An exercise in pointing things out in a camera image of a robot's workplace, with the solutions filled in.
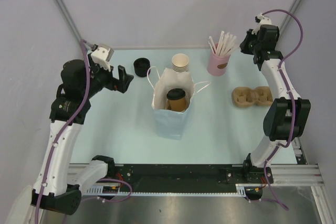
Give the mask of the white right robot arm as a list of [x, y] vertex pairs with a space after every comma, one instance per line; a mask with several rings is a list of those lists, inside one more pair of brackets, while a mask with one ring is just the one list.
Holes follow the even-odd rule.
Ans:
[[258, 31], [247, 30], [240, 44], [243, 54], [253, 56], [253, 62], [266, 78], [273, 98], [263, 121], [264, 137], [243, 162], [242, 176], [249, 183], [261, 176], [268, 177], [274, 156], [303, 134], [311, 109], [310, 101], [303, 99], [290, 82], [285, 58], [276, 50], [278, 38], [277, 26], [261, 25]]

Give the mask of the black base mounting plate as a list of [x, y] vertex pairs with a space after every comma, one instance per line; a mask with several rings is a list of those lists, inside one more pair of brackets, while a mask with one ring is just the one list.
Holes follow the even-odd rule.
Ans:
[[232, 193], [236, 184], [274, 182], [269, 167], [229, 164], [124, 164], [106, 178], [131, 185], [133, 193]]

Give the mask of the single black cup lid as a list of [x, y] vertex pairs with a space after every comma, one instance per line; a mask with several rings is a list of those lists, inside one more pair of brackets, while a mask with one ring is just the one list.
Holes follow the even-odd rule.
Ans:
[[186, 92], [181, 88], [171, 89], [167, 94], [166, 98], [168, 100], [176, 101], [182, 99], [186, 96]]

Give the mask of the stack of black lids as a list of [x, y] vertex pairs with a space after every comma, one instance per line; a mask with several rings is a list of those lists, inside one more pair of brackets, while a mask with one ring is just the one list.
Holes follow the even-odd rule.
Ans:
[[138, 58], [133, 63], [134, 72], [138, 77], [146, 77], [147, 71], [151, 67], [150, 61], [147, 58]]

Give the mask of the brown pulp cup carrier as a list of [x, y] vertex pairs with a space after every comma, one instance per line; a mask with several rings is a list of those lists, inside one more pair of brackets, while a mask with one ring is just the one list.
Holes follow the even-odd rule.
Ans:
[[249, 87], [236, 87], [232, 91], [234, 105], [239, 108], [251, 106], [271, 106], [273, 97], [268, 86], [260, 86], [254, 89]]
[[166, 102], [166, 105], [165, 105], [165, 108], [164, 108], [165, 110], [171, 110], [171, 106], [170, 106], [170, 101], [169, 100], [167, 100], [167, 102]]

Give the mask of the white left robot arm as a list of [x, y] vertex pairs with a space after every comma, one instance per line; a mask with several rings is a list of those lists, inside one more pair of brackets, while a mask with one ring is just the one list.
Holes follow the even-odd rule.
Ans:
[[63, 65], [62, 84], [51, 105], [50, 133], [47, 152], [40, 174], [33, 186], [31, 203], [36, 208], [65, 215], [74, 214], [82, 194], [102, 179], [110, 182], [117, 173], [111, 157], [96, 155], [74, 179], [68, 179], [68, 169], [76, 139], [85, 122], [90, 98], [106, 88], [125, 93], [134, 76], [118, 66], [119, 77], [113, 77], [90, 61], [71, 60]]

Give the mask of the pink straw holder cup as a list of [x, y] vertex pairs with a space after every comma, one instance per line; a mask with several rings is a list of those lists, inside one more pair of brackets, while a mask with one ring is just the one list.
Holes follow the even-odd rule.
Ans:
[[225, 74], [229, 63], [230, 55], [225, 57], [216, 56], [211, 49], [210, 58], [208, 61], [207, 71], [213, 76], [222, 76]]

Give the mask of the single brown paper cup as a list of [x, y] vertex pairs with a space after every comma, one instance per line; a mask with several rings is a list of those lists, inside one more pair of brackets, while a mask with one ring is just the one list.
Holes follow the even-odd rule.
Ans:
[[185, 98], [180, 98], [178, 100], [168, 100], [170, 110], [175, 112], [183, 112], [187, 108], [187, 102]]

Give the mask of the aluminium frame rail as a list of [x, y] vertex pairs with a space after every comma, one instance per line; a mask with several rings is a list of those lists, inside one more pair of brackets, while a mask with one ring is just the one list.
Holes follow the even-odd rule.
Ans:
[[320, 186], [323, 185], [318, 165], [271, 165], [275, 185]]

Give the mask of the stack of brown paper cups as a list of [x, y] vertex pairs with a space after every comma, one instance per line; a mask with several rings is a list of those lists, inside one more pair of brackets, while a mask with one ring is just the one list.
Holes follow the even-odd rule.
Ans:
[[185, 54], [175, 54], [172, 57], [172, 67], [176, 72], [186, 72], [189, 67], [189, 57]]

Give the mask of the light blue paper bag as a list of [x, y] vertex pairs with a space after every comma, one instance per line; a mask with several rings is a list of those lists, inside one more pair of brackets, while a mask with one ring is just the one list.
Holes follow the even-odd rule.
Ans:
[[[176, 72], [169, 68], [165, 68], [163, 73], [159, 74], [155, 66], [147, 71], [147, 80], [153, 89], [151, 107], [157, 135], [180, 140], [188, 122], [188, 114], [192, 110], [193, 98], [207, 88], [210, 82], [195, 83], [190, 72]], [[186, 92], [187, 108], [183, 112], [164, 109], [168, 100], [166, 94], [174, 88], [181, 88]]]

